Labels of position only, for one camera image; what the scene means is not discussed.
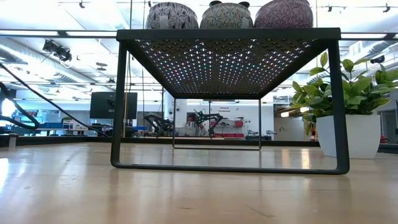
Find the monitor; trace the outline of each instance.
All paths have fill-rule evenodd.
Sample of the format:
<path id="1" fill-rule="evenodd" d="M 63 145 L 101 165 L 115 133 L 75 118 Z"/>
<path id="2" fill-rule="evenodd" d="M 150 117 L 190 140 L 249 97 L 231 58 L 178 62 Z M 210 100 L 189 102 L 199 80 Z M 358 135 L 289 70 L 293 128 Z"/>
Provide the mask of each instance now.
<path id="1" fill-rule="evenodd" d="M 90 118 L 113 119 L 115 95 L 116 95 L 115 92 L 92 93 L 91 105 L 90 105 Z M 137 97 L 138 97 L 137 93 L 128 94 L 127 119 L 137 119 Z"/>

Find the wooden floor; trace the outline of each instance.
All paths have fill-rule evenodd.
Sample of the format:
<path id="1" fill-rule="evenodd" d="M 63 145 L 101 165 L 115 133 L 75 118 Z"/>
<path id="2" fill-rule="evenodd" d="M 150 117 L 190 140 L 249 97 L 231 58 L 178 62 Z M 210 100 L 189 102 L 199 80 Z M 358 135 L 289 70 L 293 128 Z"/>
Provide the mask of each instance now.
<path id="1" fill-rule="evenodd" d="M 347 175 L 115 169 L 110 144 L 0 152 L 0 223 L 398 223 L 398 155 L 352 160 Z M 332 169 L 317 148 L 171 150 L 124 144 L 123 162 Z"/>

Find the white planter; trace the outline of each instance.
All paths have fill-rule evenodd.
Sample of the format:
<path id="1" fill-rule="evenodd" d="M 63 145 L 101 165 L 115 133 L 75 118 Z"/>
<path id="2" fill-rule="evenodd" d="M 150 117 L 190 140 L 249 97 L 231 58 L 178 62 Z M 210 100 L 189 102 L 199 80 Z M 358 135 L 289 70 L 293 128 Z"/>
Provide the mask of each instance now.
<path id="1" fill-rule="evenodd" d="M 373 159 L 380 144 L 379 115 L 346 115 L 348 151 L 351 159 Z M 317 119 L 318 138 L 326 156 L 336 157 L 333 116 Z"/>

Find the patterned vase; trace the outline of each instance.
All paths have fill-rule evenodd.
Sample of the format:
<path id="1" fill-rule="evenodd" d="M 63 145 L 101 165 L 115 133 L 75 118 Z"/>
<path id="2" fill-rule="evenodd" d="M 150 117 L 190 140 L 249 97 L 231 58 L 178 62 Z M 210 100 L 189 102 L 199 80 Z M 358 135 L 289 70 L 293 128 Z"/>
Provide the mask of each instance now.
<path id="1" fill-rule="evenodd" d="M 212 1 L 210 8 L 203 13 L 200 28 L 249 28 L 253 20 L 248 9 L 248 2 L 222 3 Z"/>
<path id="2" fill-rule="evenodd" d="M 198 28 L 195 12 L 183 4 L 161 2 L 149 9 L 146 29 L 194 29 Z"/>
<path id="3" fill-rule="evenodd" d="M 256 14 L 254 27 L 313 27 L 313 15 L 307 0 L 273 0 Z"/>

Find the black metal table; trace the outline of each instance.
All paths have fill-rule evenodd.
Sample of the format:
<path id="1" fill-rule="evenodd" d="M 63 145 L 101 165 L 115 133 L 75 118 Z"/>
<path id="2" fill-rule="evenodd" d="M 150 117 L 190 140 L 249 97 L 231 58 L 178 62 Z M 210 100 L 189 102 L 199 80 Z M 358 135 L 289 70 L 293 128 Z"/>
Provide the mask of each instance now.
<path id="1" fill-rule="evenodd" d="M 345 174 L 349 171 L 339 28 L 119 30 L 116 39 L 119 41 L 119 63 L 111 149 L 113 166 L 291 174 Z M 261 136 L 261 98 L 326 49 L 329 52 L 335 112 L 336 169 L 195 167 L 120 162 L 127 51 L 174 97 L 174 101 L 258 100 Z"/>

